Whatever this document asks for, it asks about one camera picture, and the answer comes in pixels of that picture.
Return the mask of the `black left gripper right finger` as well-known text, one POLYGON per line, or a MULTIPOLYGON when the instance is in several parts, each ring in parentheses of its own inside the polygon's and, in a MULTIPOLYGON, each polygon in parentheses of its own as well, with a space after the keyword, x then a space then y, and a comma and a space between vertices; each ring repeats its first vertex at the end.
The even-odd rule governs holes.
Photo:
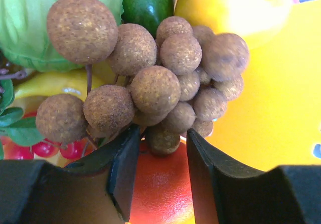
POLYGON ((264 172, 187 131, 196 223, 320 223, 320 166, 280 165, 264 172))

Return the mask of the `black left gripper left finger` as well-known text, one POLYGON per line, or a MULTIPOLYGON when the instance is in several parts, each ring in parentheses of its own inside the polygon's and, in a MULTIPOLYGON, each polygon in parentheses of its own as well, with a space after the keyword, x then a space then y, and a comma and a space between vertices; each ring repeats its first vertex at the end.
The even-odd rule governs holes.
POLYGON ((139 145, 133 124, 64 168, 44 160, 1 161, 1 223, 128 222, 139 145))

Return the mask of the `orange fruit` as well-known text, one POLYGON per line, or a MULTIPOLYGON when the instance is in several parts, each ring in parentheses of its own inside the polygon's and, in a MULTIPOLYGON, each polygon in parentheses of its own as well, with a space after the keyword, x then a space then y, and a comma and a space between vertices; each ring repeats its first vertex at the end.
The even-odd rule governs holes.
POLYGON ((186 145, 165 157, 142 142, 137 162, 130 223, 194 223, 186 145))

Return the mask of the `green cabbage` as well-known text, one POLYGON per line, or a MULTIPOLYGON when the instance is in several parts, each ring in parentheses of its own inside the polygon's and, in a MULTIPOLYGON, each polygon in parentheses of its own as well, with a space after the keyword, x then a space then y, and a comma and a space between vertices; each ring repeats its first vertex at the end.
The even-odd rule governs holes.
MULTIPOLYGON (((63 58, 47 34, 47 14, 57 0, 1 0, 1 51, 14 64, 37 71, 70 71, 82 66, 63 58)), ((99 0, 121 23, 123 0, 99 0)))

